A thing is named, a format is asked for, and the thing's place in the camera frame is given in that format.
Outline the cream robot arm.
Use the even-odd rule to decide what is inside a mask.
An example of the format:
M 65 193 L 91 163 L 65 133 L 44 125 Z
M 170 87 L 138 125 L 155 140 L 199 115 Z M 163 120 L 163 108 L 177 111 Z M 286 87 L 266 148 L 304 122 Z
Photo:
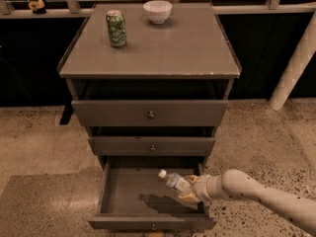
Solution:
M 265 186 L 246 173 L 232 169 L 222 175 L 188 175 L 190 189 L 179 199 L 209 203 L 214 199 L 250 200 L 268 208 L 316 237 L 316 201 Z

